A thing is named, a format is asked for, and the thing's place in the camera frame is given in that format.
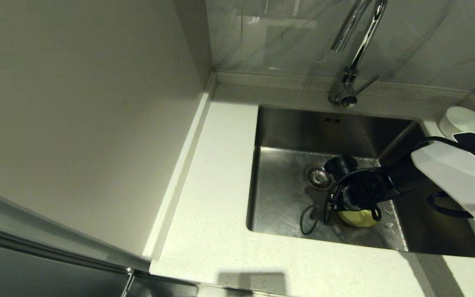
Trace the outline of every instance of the faucet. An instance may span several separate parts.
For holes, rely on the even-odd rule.
[[[338,32],[338,35],[335,39],[335,43],[331,47],[333,51],[341,52],[346,47],[346,43],[349,40],[353,30],[355,29],[358,21],[366,11],[369,3],[372,0],[356,0],[349,11],[346,19],[343,21],[342,28]],[[373,8],[373,16],[370,19],[366,33],[358,46],[358,50],[355,53],[353,61],[351,64],[344,68],[343,75],[339,81],[335,82],[332,86],[331,92],[329,93],[329,101],[334,105],[339,105],[344,108],[350,108],[355,106],[357,103],[357,95],[362,92],[367,86],[371,85],[374,81],[379,78],[379,75],[375,75],[364,83],[358,90],[353,89],[353,83],[358,75],[358,64],[362,60],[362,56],[366,52],[366,49],[371,41],[379,22],[381,21],[382,15],[384,14],[384,8],[386,8],[386,3],[388,0],[375,0],[375,8]]]

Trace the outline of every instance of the stainless steel sink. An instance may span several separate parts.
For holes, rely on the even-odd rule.
[[[409,153],[424,133],[416,122],[390,118],[260,108],[256,131],[247,227],[251,231],[409,252],[475,257],[469,220],[433,211],[426,186],[396,201],[380,203],[382,220],[351,227],[333,213],[302,235],[300,216],[312,203],[323,205],[328,188],[307,182],[306,170],[339,154],[356,158],[359,169],[388,165]],[[459,207],[450,198],[446,207]],[[305,216],[303,225],[313,220]]]

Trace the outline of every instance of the marble wall tile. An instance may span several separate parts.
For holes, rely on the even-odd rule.
[[[244,73],[335,77],[369,17],[368,10],[344,52],[333,52],[353,2],[207,0],[213,64]],[[475,1],[389,0],[360,65],[361,79],[376,73],[382,81],[471,90]]]

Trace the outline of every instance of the sink drain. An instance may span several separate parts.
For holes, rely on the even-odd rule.
[[[304,173],[305,181],[311,188],[325,192],[331,184],[331,175],[324,170],[321,164],[311,164],[306,167]]]

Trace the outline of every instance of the white countertop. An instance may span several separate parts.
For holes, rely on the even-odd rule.
[[[475,296],[475,258],[249,231],[259,104],[345,112],[319,91],[219,85],[152,274],[300,297]],[[417,120],[427,134],[441,136],[437,120],[451,105],[366,96],[349,112]]]

